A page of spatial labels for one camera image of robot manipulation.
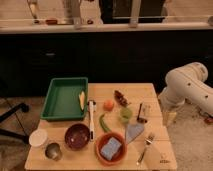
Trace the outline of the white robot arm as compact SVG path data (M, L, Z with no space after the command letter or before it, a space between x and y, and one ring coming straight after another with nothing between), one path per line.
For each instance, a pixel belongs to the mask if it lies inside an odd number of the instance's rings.
M171 114L180 108L185 100L197 105L206 120L213 122L213 88L206 85L208 70L200 62L192 62L170 70L165 76L166 87L158 95L163 124L168 125Z

